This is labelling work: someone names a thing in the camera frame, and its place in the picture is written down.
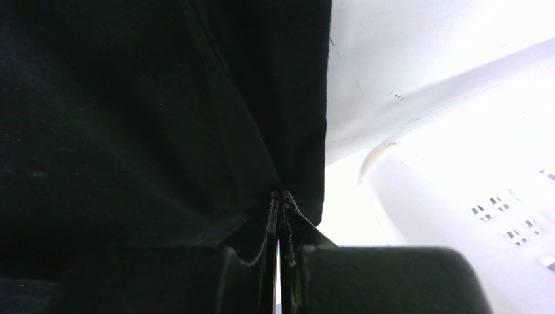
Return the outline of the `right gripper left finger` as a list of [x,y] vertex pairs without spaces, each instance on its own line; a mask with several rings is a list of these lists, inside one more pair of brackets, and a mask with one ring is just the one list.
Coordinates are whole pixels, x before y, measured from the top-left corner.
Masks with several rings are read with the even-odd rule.
[[238,313],[275,311],[278,211],[279,192],[273,191],[268,202],[223,241],[223,245],[236,252],[242,264]]

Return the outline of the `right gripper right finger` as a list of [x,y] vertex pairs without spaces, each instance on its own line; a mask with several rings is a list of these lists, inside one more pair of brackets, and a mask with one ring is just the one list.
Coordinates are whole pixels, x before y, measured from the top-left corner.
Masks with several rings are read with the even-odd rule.
[[336,247],[300,211],[292,194],[283,191],[279,210],[281,306],[283,313],[306,313],[309,281],[304,252]]

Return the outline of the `black t shirt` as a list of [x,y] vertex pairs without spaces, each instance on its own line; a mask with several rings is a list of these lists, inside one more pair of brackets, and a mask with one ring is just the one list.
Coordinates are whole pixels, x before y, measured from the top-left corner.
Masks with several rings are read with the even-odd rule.
[[323,210],[330,1],[2,1],[1,269]]

